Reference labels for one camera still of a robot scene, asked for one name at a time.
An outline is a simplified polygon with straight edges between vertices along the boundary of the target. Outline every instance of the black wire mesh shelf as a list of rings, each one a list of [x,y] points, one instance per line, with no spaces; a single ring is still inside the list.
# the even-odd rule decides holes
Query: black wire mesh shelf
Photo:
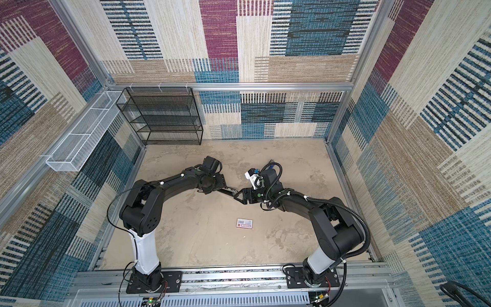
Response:
[[[192,89],[186,87],[133,87],[117,104],[145,145],[200,145],[203,125]]]

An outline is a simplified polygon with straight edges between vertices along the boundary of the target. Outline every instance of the small card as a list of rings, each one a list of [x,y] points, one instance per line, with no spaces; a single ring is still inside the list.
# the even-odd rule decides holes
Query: small card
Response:
[[[237,227],[252,229],[252,220],[237,219]]]

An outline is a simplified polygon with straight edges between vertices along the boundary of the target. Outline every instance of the patterned wall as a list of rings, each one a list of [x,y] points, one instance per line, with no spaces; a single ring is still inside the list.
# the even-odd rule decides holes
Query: patterned wall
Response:
[[[101,84],[47,0],[0,0],[0,198]]]
[[[47,0],[0,0],[0,198],[100,89]],[[62,304],[139,151],[117,117],[80,172],[48,171],[1,229],[0,305]]]
[[[378,0],[67,0],[117,83],[345,82]]]
[[[343,92],[194,92],[203,138],[323,138]]]
[[[396,0],[333,140],[407,306],[491,300],[490,26],[488,0]]]
[[[80,172],[43,177],[0,233],[2,306],[62,304],[76,273],[88,269],[109,224],[107,206],[139,153],[119,114]]]

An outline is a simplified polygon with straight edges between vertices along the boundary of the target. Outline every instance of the concrete floor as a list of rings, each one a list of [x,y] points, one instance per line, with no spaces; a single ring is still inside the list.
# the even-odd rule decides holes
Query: concrete floor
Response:
[[[152,145],[137,179],[156,180],[203,162],[220,160],[227,185],[250,187],[244,173],[261,169],[270,159],[283,166],[281,182],[318,198],[337,196],[341,187],[319,139],[206,141],[201,146]],[[253,220],[253,229],[236,228],[237,218]],[[163,267],[302,262],[318,243],[309,220],[294,213],[242,205],[222,193],[186,191],[164,203],[156,230],[157,254]],[[368,254],[350,258],[368,259]],[[115,230],[101,269],[121,269],[133,260],[128,233]]]

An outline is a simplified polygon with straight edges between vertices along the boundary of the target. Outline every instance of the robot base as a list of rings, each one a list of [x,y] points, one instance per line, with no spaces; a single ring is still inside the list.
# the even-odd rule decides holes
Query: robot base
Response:
[[[303,277],[302,273],[302,268],[285,268],[286,272],[286,284],[288,286],[288,289],[298,289],[298,288],[307,288],[308,285],[305,283],[305,278]],[[334,269],[334,272],[327,271],[326,278],[329,280],[331,284],[331,288],[334,287],[339,287],[339,277],[337,275],[336,269]],[[328,282],[324,279],[323,282],[321,283],[320,287],[325,287],[328,288],[329,284]]]
[[[164,280],[167,281],[167,293],[175,293],[179,292],[181,288],[181,277],[183,272],[181,271],[162,271],[161,272],[163,279],[163,285],[165,285]],[[149,293],[147,292],[148,286],[146,286],[143,282],[141,282],[134,273],[131,273],[130,282],[128,283],[128,287],[126,288],[127,294],[140,294],[140,293]],[[163,288],[160,287],[154,293],[160,294]]]

